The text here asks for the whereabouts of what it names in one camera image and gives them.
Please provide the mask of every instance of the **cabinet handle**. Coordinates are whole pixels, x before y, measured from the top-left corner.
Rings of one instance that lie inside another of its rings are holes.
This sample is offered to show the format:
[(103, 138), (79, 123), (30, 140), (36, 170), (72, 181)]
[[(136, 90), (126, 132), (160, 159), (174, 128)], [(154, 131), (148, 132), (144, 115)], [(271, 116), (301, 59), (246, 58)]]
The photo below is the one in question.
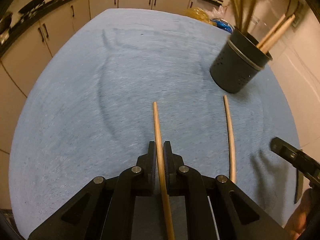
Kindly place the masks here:
[(40, 35), (41, 35), (42, 42), (44, 42), (44, 37), (43, 37), (43, 35), (42, 35), (42, 31), (41, 31), (41, 29), (40, 29), (40, 28), (38, 28), (38, 31), (39, 31), (39, 33), (40, 33)]
[(75, 10), (73, 9), (73, 5), (71, 5), (71, 9), (72, 9), (72, 17), (75, 17)]
[(49, 38), (49, 33), (48, 33), (48, 30), (47, 30), (47, 27), (45, 26), (45, 24), (43, 24), (42, 26), (43, 26), (45, 32), (47, 33), (46, 37), (48, 39)]

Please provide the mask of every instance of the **blue tablecloth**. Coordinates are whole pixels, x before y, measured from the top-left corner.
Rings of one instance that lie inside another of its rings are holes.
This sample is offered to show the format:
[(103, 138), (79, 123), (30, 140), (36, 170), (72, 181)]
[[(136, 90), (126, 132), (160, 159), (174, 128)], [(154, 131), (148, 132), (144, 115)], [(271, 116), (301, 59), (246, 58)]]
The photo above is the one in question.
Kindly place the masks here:
[[(209, 74), (227, 37), (191, 18), (137, 9), (109, 9), (77, 32), (37, 80), (15, 131), (9, 180), (20, 233), (27, 238), (95, 176), (133, 166), (154, 140), (153, 101), (163, 141), (186, 165), (228, 175), (226, 92)], [(266, 66), (228, 99), (237, 185), (283, 224), (294, 208), (295, 171), (268, 144), (279, 136), (299, 147), (286, 98)], [(181, 221), (183, 206), (171, 201)], [(149, 212), (141, 218), (153, 223), (149, 239), (163, 239), (154, 218), (161, 208)]]

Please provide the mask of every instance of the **black utensil holder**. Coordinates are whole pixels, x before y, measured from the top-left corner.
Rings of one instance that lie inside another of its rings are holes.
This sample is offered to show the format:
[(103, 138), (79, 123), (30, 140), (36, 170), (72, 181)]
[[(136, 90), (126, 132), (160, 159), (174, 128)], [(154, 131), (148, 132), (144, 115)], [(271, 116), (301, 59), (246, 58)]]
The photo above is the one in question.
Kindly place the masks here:
[(229, 93), (239, 92), (264, 65), (272, 60), (256, 45), (259, 42), (249, 33), (244, 36), (237, 29), (230, 35), (219, 55), (210, 67), (215, 83)]

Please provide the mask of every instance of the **chopstick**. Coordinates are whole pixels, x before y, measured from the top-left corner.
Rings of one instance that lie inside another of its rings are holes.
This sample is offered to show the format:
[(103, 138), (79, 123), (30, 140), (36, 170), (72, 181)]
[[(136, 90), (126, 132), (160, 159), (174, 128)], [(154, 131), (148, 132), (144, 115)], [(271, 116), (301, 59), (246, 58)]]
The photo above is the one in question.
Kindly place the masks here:
[(233, 14), (235, 15), (236, 26), (239, 26), (239, 11), (237, 7), (237, 0), (231, 0)]
[(229, 141), (229, 179), (236, 183), (236, 147), (235, 147), (235, 138), (233, 136), (233, 128), (232, 128), (232, 121), (229, 109), (228, 98), (226, 95), (223, 96), (224, 107), (226, 110), (226, 117), (227, 117), (227, 129), (228, 129), (228, 141)]
[(242, 22), (243, 22), (243, 0), (239, 1), (239, 31), (242, 32)]
[(171, 217), (169, 195), (167, 193), (167, 187), (165, 183), (164, 157), (163, 157), (162, 138), (161, 138), (161, 131), (160, 131), (157, 102), (153, 102), (153, 120), (154, 120), (154, 126), (155, 126), (157, 162), (158, 162), (159, 181), (160, 181), (160, 190), (161, 190), (162, 206), (164, 211), (165, 226), (167, 229), (168, 240), (174, 240), (174, 231), (173, 231), (173, 223), (172, 223), (172, 217)]
[(257, 48), (260, 49), (262, 45), (270, 38), (270, 36), (275, 32), (275, 30), (278, 28), (278, 26), (282, 23), (282, 21), (285, 19), (285, 14), (283, 14), (280, 19), (276, 22), (276, 24), (270, 29), (270, 31), (262, 38), (262, 40), (257, 45)]
[(246, 36), (247, 33), (248, 33), (249, 24), (250, 24), (250, 21), (251, 21), (251, 18), (252, 18), (252, 14), (253, 14), (254, 8), (256, 7), (256, 3), (257, 3), (257, 0), (252, 0), (251, 1), (250, 7), (249, 7), (249, 11), (248, 11), (248, 15), (247, 15), (247, 18), (245, 20), (244, 27), (242, 29), (242, 34), (244, 36)]
[(293, 22), (295, 15), (293, 14), (286, 22), (262, 45), (260, 50), (266, 54), (269, 49), (273, 47), (274, 44), (280, 39), (280, 37), (285, 33)]

